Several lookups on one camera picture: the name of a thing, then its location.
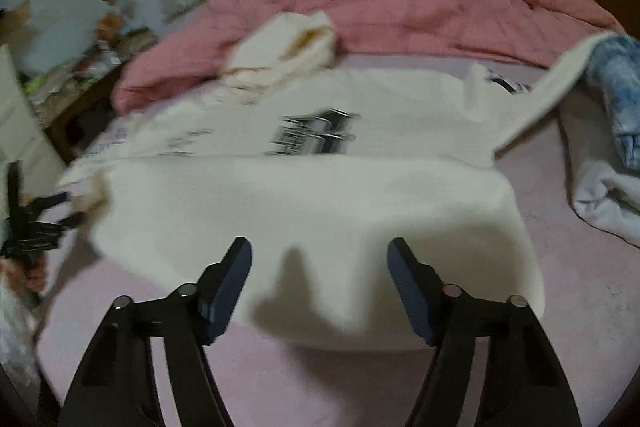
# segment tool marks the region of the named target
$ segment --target black printed graphic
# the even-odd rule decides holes
[[[355,140],[347,133],[351,121],[359,115],[337,109],[325,109],[307,116],[285,116],[287,125],[282,126],[273,144],[276,150],[271,154],[337,154],[344,152],[346,143]]]

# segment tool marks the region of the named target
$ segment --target wooden table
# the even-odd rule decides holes
[[[66,136],[66,127],[74,118],[94,107],[95,103],[110,98],[113,87],[120,79],[122,67],[123,66],[118,66],[105,74],[104,77],[78,96],[78,98],[57,115],[45,129],[45,133],[51,140],[53,147],[55,147],[62,161],[66,164],[71,163],[77,157]]]

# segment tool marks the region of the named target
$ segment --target metal screw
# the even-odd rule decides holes
[[[126,308],[133,302],[133,299],[128,295],[121,295],[120,297],[116,297],[113,301],[112,306],[117,310],[121,310]]]
[[[183,284],[178,288],[178,293],[180,294],[180,297],[189,297],[190,295],[193,295],[194,293],[196,293],[197,290],[198,290],[198,287],[196,286],[195,283],[186,282],[185,284]]]
[[[444,292],[444,295],[447,295],[449,297],[460,297],[462,295],[462,289],[460,289],[460,286],[457,286],[455,284],[444,285],[442,291]]]
[[[516,306],[516,308],[526,308],[529,306],[529,302],[522,295],[512,295],[509,297],[509,302]]]

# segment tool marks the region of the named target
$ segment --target mattress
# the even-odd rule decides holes
[[[353,56],[342,67],[424,68],[464,77],[471,62]],[[542,74],[525,66],[481,63],[522,83],[534,83]],[[571,210],[565,147],[554,114],[502,152],[497,168],[513,185],[536,247],[546,288],[542,324],[574,391],[584,427],[595,427],[640,364],[638,249],[591,228]],[[161,298],[164,291],[100,258],[81,232],[70,234],[49,258],[49,310],[38,353],[54,392],[63,399],[113,299],[126,294],[142,301]],[[178,426],[161,345],[153,347],[166,425]],[[432,355],[430,349],[317,351],[235,324],[206,353],[228,411],[242,427],[404,425]],[[481,344],[477,353],[481,361]],[[471,387],[480,381],[474,378]],[[466,425],[472,423],[470,415]]]

